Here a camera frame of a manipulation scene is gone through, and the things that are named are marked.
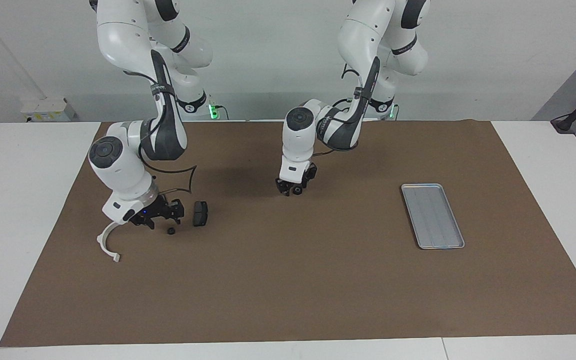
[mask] metal tray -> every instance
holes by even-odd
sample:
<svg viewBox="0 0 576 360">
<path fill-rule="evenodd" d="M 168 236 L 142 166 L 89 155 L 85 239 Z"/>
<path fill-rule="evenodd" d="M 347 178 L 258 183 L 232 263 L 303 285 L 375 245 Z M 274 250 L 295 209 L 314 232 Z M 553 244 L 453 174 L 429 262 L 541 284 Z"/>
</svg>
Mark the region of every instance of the metal tray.
<svg viewBox="0 0 576 360">
<path fill-rule="evenodd" d="M 403 184 L 401 191 L 419 248 L 430 250 L 464 247 L 464 238 L 443 186 Z"/>
</svg>

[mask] black cable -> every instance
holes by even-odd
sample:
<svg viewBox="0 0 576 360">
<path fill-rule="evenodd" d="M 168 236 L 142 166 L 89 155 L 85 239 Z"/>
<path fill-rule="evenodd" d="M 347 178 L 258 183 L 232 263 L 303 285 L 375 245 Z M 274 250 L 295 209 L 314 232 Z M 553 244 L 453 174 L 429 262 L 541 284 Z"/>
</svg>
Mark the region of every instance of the black cable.
<svg viewBox="0 0 576 360">
<path fill-rule="evenodd" d="M 326 146 L 332 149 L 333 151 L 338 151 L 340 153 L 347 153 L 348 151 L 355 150 L 359 146 L 359 141 L 357 141 L 357 143 L 355 143 L 354 146 L 352 146 L 351 148 L 332 148 L 332 146 L 330 146 L 329 144 L 326 144 Z"/>
<path fill-rule="evenodd" d="M 168 66 L 166 64 L 164 64 L 164 68 L 166 69 L 167 75 L 168 77 L 170 77 L 170 72 L 168 69 Z M 131 74 L 135 74 L 137 76 L 142 76 L 144 78 L 148 78 L 150 79 L 150 77 L 146 76 L 146 75 L 142 75 L 140 73 L 127 73 L 128 75 Z M 179 119 L 181 119 L 181 116 L 179 115 L 179 109 L 176 110 L 177 111 L 177 116 L 179 117 Z M 141 162 L 144 164 L 144 166 L 146 166 L 148 169 L 156 171 L 158 173 L 162 173 L 162 174 L 182 174 L 182 173 L 188 173 L 190 171 L 190 180 L 188 180 L 188 189 L 177 189 L 178 191 L 183 191 L 183 192 L 187 192 L 189 194 L 192 194 L 192 187 L 193 187 L 193 178 L 195 176 L 195 171 L 197 170 L 197 165 L 183 169 L 183 170 L 163 170 L 160 168 L 156 168 L 154 166 L 152 166 L 151 164 L 148 164 L 148 162 L 146 162 L 146 159 L 144 159 L 144 155 L 142 154 L 142 150 L 144 149 L 144 141 L 146 139 L 148 139 L 148 137 L 153 136 L 153 133 L 157 131 L 157 129 L 160 128 L 160 125 L 162 125 L 162 120 L 160 120 L 157 125 L 155 125 L 155 127 L 153 127 L 151 130 L 148 131 L 148 133 L 142 137 L 139 140 L 139 146 L 137 148 L 137 155 L 139 157 L 139 159 L 141 160 Z"/>
<path fill-rule="evenodd" d="M 226 111 L 226 119 L 231 120 L 231 116 L 228 114 L 228 109 L 224 105 L 215 105 L 215 109 L 224 109 Z"/>
<path fill-rule="evenodd" d="M 128 75 L 128 76 L 141 76 L 142 78 L 146 78 L 148 80 L 150 80 L 152 82 L 153 85 L 155 84 L 159 84 L 157 81 L 155 81 L 152 77 L 145 75 L 144 73 L 139 73 L 139 72 L 132 72 L 132 71 L 124 71 L 124 74 Z"/>
<path fill-rule="evenodd" d="M 353 74 L 355 74 L 355 75 L 357 75 L 357 76 L 360 76 L 359 73 L 358 73 L 356 70 L 354 70 L 354 69 L 352 69 L 352 68 L 351 68 L 351 69 L 348 69 L 348 64 L 346 63 L 346 64 L 343 66 L 343 72 L 341 73 L 341 78 L 343 79 L 344 76 L 346 76 L 347 73 L 353 73 Z"/>
<path fill-rule="evenodd" d="M 333 108 L 336 108 L 337 105 L 339 105 L 339 104 L 341 104 L 341 103 L 343 103 L 343 102 L 350 103 L 350 101 L 348 101 L 348 98 L 342 98 L 341 100 L 339 100 L 339 101 L 337 101 L 336 103 L 332 104 L 332 107 L 333 107 Z"/>
<path fill-rule="evenodd" d="M 330 151 L 326 151 L 326 152 L 318 152 L 318 153 L 313 153 L 312 157 L 316 158 L 316 157 L 323 157 L 324 155 L 328 155 L 331 153 L 336 152 L 337 150 L 330 150 Z"/>
</svg>

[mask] table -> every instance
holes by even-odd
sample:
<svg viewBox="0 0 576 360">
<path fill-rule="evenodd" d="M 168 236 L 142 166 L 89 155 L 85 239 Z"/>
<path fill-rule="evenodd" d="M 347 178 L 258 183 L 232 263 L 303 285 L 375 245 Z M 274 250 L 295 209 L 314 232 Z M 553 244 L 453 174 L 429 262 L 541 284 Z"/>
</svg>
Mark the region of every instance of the table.
<svg viewBox="0 0 576 360">
<path fill-rule="evenodd" d="M 493 123 L 576 266 L 576 138 Z M 0 338 L 99 123 L 0 123 Z M 0 359 L 569 359 L 576 335 L 0 348 Z"/>
</svg>

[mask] green led light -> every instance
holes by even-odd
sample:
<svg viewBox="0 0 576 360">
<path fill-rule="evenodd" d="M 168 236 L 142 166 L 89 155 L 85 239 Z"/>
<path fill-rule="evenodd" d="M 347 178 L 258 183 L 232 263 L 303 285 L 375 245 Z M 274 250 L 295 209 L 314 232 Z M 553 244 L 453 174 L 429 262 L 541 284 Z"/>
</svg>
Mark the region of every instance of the green led light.
<svg viewBox="0 0 576 360">
<path fill-rule="evenodd" d="M 212 120 L 219 119 L 219 111 L 217 111 L 212 104 L 208 104 L 208 109 L 210 110 L 210 118 Z"/>
</svg>

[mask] brown mat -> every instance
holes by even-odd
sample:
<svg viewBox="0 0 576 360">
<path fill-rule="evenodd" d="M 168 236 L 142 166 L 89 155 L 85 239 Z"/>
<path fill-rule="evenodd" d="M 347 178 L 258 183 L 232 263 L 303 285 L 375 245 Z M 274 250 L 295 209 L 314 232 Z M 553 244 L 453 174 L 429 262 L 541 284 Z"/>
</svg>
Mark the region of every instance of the brown mat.
<svg viewBox="0 0 576 360">
<path fill-rule="evenodd" d="M 576 334 L 576 269 L 490 123 L 366 123 L 279 195 L 281 123 L 190 123 L 208 225 L 128 224 L 85 162 L 0 346 Z M 160 189 L 186 175 L 158 175 Z M 400 186 L 438 182 L 466 241 L 416 246 Z"/>
</svg>

